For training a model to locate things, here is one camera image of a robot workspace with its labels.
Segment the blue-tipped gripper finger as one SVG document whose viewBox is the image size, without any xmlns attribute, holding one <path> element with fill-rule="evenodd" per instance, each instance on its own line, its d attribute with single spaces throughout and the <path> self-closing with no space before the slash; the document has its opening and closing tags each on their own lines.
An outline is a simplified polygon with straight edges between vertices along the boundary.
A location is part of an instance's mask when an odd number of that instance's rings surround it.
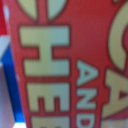
<svg viewBox="0 0 128 128">
<path fill-rule="evenodd" d="M 15 76 L 14 63 L 11 54 L 11 46 L 2 56 L 2 63 L 4 66 L 5 78 L 8 85 L 9 95 L 12 103 L 14 119 L 16 122 L 24 122 L 24 115 L 21 107 L 18 85 Z"/>
</svg>

